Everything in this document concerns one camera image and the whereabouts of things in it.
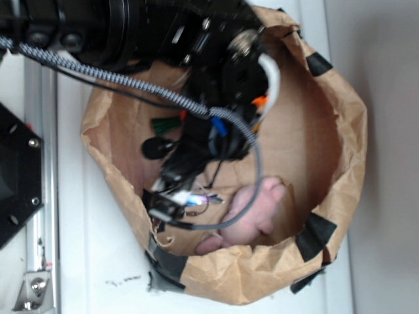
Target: gray wall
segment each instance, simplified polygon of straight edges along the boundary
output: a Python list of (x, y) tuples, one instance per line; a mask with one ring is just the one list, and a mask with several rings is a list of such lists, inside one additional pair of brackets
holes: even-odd
[(355, 308), (419, 313), (419, 1), (325, 3), (332, 62), (369, 110), (349, 237)]

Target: white cable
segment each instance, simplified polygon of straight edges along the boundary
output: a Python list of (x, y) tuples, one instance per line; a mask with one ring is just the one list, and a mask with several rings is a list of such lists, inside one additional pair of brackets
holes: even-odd
[(275, 106), (276, 100), (280, 94), (281, 74), (275, 60), (273, 60), (267, 54), (261, 54), (257, 60), (259, 65), (268, 77), (268, 101), (264, 106), (262, 116), (259, 118), (259, 122), (268, 114), (268, 112)]

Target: paper bag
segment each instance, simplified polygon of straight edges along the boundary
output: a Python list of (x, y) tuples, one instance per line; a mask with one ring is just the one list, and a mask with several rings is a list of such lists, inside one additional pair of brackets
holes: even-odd
[[(254, 302), (332, 262), (357, 207), (365, 172), (367, 114), (362, 100), (300, 38), (299, 26), (288, 15), (254, 10), (266, 26), (263, 40), (282, 75), (280, 97), (258, 132), (264, 176), (278, 176), (287, 186), (272, 235), (195, 256), (203, 232), (166, 226), (157, 233), (153, 228), (141, 197), (158, 177), (161, 162), (145, 159), (140, 147), (155, 136), (152, 118), (177, 116), (177, 111), (93, 90), (81, 128), (84, 145), (153, 265), (152, 285), (229, 304)], [(155, 62), (136, 78), (180, 91), (187, 75), (186, 69)], [(167, 137), (176, 140), (180, 131)], [(199, 180), (204, 183), (215, 167), (210, 164)], [(212, 192), (220, 193), (225, 204), (186, 221), (219, 222), (234, 193), (254, 180), (251, 153), (224, 163)]]

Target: pink stuffed animal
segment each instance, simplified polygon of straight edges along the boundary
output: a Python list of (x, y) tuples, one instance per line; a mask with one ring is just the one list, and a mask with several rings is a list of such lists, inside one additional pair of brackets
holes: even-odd
[[(249, 202), (255, 190), (254, 185), (241, 188), (234, 196), (228, 213), (222, 222), (235, 217)], [(272, 218), (278, 211), (278, 203), (285, 193), (285, 186), (276, 177), (267, 177), (262, 180), (261, 191), (250, 210), (235, 224), (223, 228), (219, 234), (214, 234), (199, 244), (195, 253), (208, 254), (221, 247), (232, 245), (247, 245), (255, 240), (261, 233), (271, 234), (274, 231)]]

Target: black metal plate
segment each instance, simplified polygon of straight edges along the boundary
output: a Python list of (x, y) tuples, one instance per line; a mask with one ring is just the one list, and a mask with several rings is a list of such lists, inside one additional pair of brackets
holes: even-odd
[(43, 141), (0, 104), (0, 249), (43, 204)]

